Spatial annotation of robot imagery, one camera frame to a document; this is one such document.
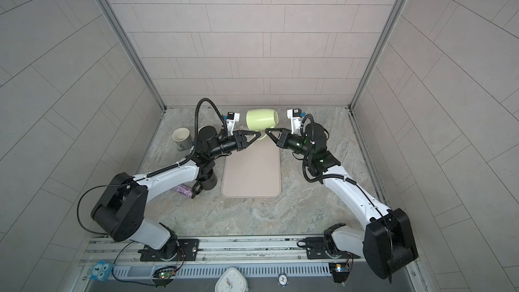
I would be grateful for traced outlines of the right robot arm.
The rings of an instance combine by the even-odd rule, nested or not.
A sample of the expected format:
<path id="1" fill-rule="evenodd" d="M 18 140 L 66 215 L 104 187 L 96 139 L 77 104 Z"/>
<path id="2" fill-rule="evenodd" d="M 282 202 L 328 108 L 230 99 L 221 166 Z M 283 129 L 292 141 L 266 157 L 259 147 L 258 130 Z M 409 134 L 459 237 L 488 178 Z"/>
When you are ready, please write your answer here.
<path id="1" fill-rule="evenodd" d="M 268 128 L 277 147 L 301 155 L 302 174 L 309 183 L 320 183 L 335 193 L 353 212 L 364 232 L 357 234 L 338 223 L 324 231 L 324 250 L 332 258 L 342 254 L 361 256 L 381 279 L 418 258 L 408 215 L 392 210 L 363 189 L 328 150 L 328 131 L 308 114 L 301 119 L 300 132 Z"/>

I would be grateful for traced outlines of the black mug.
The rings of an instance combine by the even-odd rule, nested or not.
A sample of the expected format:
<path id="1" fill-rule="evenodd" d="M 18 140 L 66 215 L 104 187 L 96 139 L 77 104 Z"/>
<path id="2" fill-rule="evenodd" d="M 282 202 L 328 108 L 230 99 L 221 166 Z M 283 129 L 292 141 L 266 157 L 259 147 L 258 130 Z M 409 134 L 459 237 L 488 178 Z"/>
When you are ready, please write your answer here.
<path id="1" fill-rule="evenodd" d="M 199 195 L 202 191 L 210 191 L 217 185 L 217 178 L 213 170 L 210 170 L 207 174 L 199 176 L 191 188 L 192 199 Z"/>

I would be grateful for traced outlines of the light green mug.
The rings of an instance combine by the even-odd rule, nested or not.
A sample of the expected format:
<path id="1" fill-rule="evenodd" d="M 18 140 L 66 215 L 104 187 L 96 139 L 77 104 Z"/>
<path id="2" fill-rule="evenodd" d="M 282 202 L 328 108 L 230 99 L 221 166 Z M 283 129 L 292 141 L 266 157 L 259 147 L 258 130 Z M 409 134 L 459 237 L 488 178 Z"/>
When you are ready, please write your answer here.
<path id="1" fill-rule="evenodd" d="M 274 109 L 251 109 L 246 115 L 247 127 L 250 131 L 264 132 L 269 128 L 276 128 L 278 125 L 278 113 Z"/>

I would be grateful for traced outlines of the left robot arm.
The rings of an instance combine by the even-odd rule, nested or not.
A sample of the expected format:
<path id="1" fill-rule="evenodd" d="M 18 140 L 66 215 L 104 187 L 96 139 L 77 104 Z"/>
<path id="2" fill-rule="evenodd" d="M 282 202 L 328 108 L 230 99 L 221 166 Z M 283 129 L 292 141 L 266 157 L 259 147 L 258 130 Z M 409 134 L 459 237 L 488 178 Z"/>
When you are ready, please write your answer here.
<path id="1" fill-rule="evenodd" d="M 180 254 L 177 234 L 164 224 L 146 219 L 147 204 L 188 182 L 195 183 L 191 190 L 194 195 L 213 189 L 216 159 L 245 150 L 261 137 L 259 131 L 229 132 L 221 113 L 216 115 L 222 123 L 221 130 L 200 127 L 198 115 L 203 103 L 212 105 L 213 101 L 203 98 L 195 108 L 193 144 L 185 158 L 147 174 L 117 174 L 103 187 L 104 192 L 91 211 L 91 218 L 102 228 L 102 233 L 115 242 L 129 239 L 143 244 L 140 254 L 144 260 L 169 261 Z"/>

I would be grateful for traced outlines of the grey mug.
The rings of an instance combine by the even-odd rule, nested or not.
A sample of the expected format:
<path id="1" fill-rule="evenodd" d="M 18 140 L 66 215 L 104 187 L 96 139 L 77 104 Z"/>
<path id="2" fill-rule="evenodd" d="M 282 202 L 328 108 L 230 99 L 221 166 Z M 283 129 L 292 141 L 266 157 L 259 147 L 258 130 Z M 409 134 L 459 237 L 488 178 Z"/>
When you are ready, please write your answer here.
<path id="1" fill-rule="evenodd" d="M 193 139 L 188 128 L 177 128 L 172 134 L 172 139 L 177 146 L 177 151 L 189 151 L 193 147 Z"/>

